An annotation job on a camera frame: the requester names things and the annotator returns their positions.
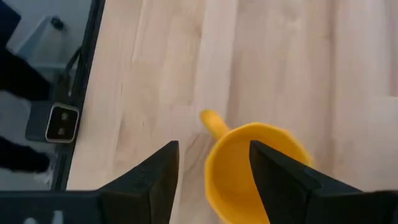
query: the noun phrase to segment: person's leg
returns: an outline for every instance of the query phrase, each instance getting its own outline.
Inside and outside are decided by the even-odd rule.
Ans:
[[[0,90],[30,101],[49,99],[50,83],[45,78],[7,49],[0,54]]]
[[[29,146],[21,146],[0,136],[0,167],[20,172],[45,172],[50,159]]]

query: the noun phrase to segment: wooden table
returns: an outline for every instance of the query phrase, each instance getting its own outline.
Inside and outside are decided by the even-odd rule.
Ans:
[[[203,189],[211,108],[288,129],[317,169],[398,189],[394,0],[107,0],[70,171],[96,189],[180,141],[172,223],[217,223]]]

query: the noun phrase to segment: yellow plastic cup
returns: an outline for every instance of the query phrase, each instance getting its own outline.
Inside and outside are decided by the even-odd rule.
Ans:
[[[287,131],[262,123],[229,130],[212,110],[201,112],[201,120],[218,141],[205,165],[206,197],[225,223],[269,223],[254,183],[249,144],[258,140],[285,155],[312,166],[312,158]]]

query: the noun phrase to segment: wooden surface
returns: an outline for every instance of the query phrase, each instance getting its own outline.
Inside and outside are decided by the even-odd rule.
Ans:
[[[317,169],[398,189],[395,0],[107,0],[69,189],[96,189],[180,141],[171,223],[218,223],[203,188],[220,112],[288,129]]]

